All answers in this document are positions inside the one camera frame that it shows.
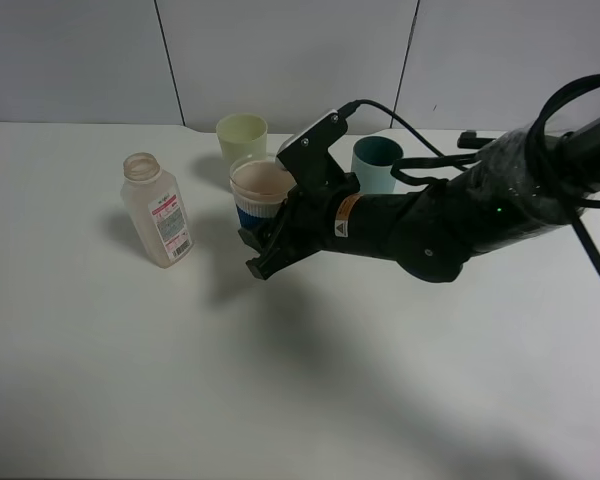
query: cup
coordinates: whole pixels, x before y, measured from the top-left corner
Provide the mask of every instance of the cup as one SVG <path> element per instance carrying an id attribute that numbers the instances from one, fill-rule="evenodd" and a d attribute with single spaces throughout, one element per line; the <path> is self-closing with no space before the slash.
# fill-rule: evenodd
<path id="1" fill-rule="evenodd" d="M 360 182 L 361 193 L 393 193 L 396 179 L 391 166 L 403 156 L 402 147 L 384 137 L 364 137 L 353 146 L 351 171 Z"/>
<path id="2" fill-rule="evenodd" d="M 252 229 L 273 218 L 296 182 L 276 163 L 275 155 L 248 155 L 229 169 L 231 191 L 236 202 L 240 226 Z"/>
<path id="3" fill-rule="evenodd" d="M 216 125 L 222 156 L 233 164 L 248 155 L 267 154 L 267 122 L 252 113 L 233 113 Z"/>

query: bottle label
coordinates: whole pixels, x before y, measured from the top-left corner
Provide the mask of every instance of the bottle label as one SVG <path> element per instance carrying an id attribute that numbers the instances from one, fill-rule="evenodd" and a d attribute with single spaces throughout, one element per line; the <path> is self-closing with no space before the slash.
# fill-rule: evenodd
<path id="1" fill-rule="evenodd" d="M 149 213 L 160 233 L 169 259 L 176 260 L 191 245 L 182 202 L 173 186 L 149 204 Z"/>

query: teal cup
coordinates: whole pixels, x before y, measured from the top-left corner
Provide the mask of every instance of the teal cup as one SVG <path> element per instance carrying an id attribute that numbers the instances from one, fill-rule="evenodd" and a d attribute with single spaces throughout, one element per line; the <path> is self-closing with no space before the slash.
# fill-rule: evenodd
<path id="1" fill-rule="evenodd" d="M 364 137 L 353 146 L 351 171 L 360 182 L 360 193 L 393 193 L 393 162 L 403 157 L 402 147 L 384 137 Z"/>

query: white table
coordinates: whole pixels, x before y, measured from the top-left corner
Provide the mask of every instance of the white table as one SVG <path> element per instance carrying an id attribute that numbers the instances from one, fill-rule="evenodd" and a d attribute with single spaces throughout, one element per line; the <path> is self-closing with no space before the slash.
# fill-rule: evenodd
<path id="1" fill-rule="evenodd" d="M 138 151 L 191 218 L 168 270 L 119 197 Z M 0 124 L 0 476 L 600 480 L 600 281 L 570 229 L 448 285 L 332 253 L 262 282 L 226 170 L 182 127 Z"/>

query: warning label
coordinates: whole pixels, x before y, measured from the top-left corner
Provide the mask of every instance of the warning label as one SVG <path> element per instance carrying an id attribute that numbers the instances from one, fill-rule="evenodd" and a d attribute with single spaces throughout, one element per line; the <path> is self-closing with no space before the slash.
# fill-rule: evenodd
<path id="1" fill-rule="evenodd" d="M 355 195 L 349 195 L 342 201 L 342 203 L 338 207 L 333 229 L 336 237 L 349 236 L 349 215 L 351 215 L 351 210 L 353 210 L 353 206 L 356 204 L 356 202 L 361 196 L 362 195 L 359 193 L 356 193 Z"/>

